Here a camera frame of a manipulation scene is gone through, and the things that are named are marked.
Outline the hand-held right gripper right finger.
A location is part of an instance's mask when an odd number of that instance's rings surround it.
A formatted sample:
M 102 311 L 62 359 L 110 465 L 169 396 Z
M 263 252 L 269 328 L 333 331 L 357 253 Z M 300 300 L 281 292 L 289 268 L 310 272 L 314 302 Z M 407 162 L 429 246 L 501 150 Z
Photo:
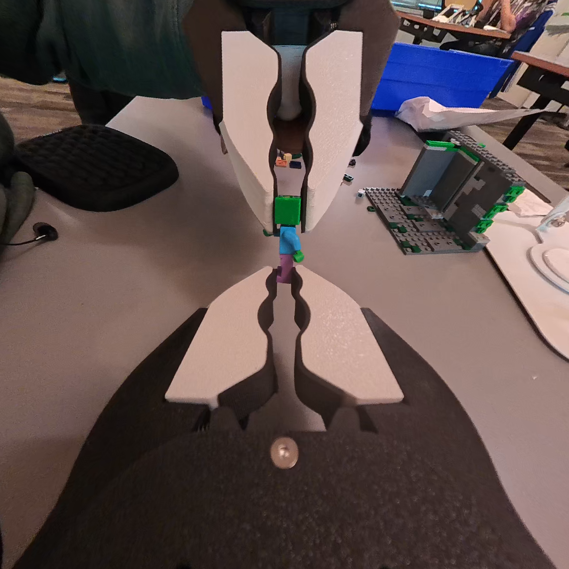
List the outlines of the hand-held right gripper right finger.
M 299 400 L 328 428 L 342 408 L 395 404 L 403 392 L 364 311 L 341 288 L 298 265 L 294 385 Z

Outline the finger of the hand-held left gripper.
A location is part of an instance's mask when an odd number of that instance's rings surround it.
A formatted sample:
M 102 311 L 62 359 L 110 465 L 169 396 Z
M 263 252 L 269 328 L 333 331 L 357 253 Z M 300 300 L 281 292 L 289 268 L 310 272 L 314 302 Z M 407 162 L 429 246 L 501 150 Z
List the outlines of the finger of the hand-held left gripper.
M 303 232 L 312 231 L 330 207 L 359 140 L 362 49 L 362 32 L 336 30 L 304 54 L 312 117 L 306 138 Z
M 279 56 L 249 31 L 223 31 L 221 57 L 220 132 L 248 206 L 260 224 L 272 225 L 275 148 L 269 104 L 279 86 Z

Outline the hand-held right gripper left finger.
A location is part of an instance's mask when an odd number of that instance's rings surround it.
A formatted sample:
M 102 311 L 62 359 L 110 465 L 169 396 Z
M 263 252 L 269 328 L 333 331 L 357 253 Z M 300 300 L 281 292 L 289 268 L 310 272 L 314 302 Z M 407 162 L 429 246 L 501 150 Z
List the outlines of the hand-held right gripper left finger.
M 165 400 L 228 409 L 246 430 L 279 389 L 270 333 L 276 292 L 276 269 L 265 266 L 211 302 Z

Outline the green headed toy minifigure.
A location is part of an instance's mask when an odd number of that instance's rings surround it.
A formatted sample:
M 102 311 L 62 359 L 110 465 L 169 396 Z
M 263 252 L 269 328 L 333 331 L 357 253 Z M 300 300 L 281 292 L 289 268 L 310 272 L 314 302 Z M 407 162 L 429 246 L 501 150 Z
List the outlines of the green headed toy minifigure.
M 296 227 L 301 223 L 301 198 L 298 196 L 277 196 L 274 221 L 277 228 L 273 232 L 263 229 L 263 235 L 279 238 L 280 264 L 276 268 L 276 281 L 277 283 L 290 284 L 295 264 L 304 260 L 301 240 L 296 232 Z

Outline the person's left forearm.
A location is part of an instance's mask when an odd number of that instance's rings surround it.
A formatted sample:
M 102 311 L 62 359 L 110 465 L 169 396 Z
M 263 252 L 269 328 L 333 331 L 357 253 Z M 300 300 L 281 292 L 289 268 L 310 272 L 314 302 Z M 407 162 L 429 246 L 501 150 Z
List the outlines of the person's left forearm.
M 1 75 L 43 85 L 64 72 L 126 96 L 205 95 L 183 18 L 192 1 L 1 1 Z

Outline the scatter of small loose bricks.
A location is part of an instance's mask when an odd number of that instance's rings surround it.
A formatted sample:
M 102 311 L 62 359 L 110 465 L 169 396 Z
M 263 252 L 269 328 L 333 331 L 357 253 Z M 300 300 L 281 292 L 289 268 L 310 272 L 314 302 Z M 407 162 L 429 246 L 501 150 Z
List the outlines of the scatter of small loose bricks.
M 278 150 L 276 153 L 275 166 L 282 168 L 291 168 L 301 170 L 303 168 L 303 155 L 302 153 L 285 153 Z M 348 163 L 348 170 L 354 168 L 357 164 L 355 158 L 351 158 Z M 342 181 L 345 183 L 352 183 L 354 176 L 349 172 L 345 172 Z

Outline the white crumpled paper bag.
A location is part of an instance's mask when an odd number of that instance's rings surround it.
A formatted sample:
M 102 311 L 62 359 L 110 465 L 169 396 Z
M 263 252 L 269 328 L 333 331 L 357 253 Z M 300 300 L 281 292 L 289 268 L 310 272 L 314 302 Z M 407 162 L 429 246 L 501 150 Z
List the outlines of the white crumpled paper bag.
M 404 101 L 394 116 L 416 132 L 443 132 L 511 119 L 537 118 L 541 112 L 541 109 L 449 108 L 429 97 L 415 97 Z

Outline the wooden top office table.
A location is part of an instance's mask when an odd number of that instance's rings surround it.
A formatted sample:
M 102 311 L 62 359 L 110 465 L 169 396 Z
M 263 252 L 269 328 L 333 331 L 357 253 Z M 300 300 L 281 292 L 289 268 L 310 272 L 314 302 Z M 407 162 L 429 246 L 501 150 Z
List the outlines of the wooden top office table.
M 516 51 L 512 59 L 527 66 L 518 85 L 537 94 L 538 98 L 530 108 L 536 112 L 523 116 L 504 140 L 503 146 L 509 150 L 516 147 L 549 103 L 568 106 L 568 89 L 563 87 L 568 82 L 568 67 L 527 52 Z
M 465 27 L 454 23 L 437 22 L 408 12 L 396 11 L 400 18 L 399 30 L 413 37 L 413 45 L 424 42 L 441 44 L 446 36 L 455 39 L 497 39 L 508 40 L 511 34 L 502 30 L 484 30 L 476 27 Z

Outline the grey brick building model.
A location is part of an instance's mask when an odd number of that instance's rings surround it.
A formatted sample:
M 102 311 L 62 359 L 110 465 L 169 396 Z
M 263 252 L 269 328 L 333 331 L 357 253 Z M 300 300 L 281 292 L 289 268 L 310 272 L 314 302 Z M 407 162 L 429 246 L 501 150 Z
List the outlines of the grey brick building model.
M 459 131 L 426 138 L 401 188 L 366 187 L 404 255 L 478 252 L 494 218 L 526 190 L 516 170 Z

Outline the white rounded board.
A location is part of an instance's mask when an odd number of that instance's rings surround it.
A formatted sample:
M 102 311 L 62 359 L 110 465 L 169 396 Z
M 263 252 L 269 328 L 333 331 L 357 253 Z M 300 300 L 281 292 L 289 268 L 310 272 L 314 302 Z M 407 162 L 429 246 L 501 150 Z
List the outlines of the white rounded board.
M 539 335 L 568 359 L 568 294 L 546 281 L 528 259 L 529 249 L 538 243 L 536 227 L 544 216 L 499 213 L 487 231 L 487 250 Z

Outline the dark green hoodie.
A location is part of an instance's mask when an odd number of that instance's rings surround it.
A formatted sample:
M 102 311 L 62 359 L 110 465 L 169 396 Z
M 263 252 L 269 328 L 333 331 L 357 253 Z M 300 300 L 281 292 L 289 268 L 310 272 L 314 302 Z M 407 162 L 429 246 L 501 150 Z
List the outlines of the dark green hoodie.
M 15 139 L 1 115 L 1 254 L 29 216 L 35 199 L 32 177 L 15 166 Z

